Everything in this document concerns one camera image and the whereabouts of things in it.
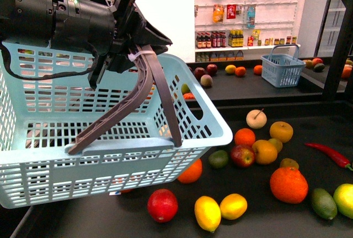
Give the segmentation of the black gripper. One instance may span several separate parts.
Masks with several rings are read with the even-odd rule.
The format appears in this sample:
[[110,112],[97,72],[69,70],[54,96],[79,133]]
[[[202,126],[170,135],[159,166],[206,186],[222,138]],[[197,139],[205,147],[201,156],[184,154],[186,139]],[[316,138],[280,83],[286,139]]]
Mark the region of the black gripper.
[[99,56],[95,70],[88,75],[89,85],[96,89],[106,70],[122,73],[133,66],[127,58],[136,45],[150,45],[156,54],[164,53],[172,44],[170,38],[150,24],[135,0],[106,0],[115,19],[112,46]]

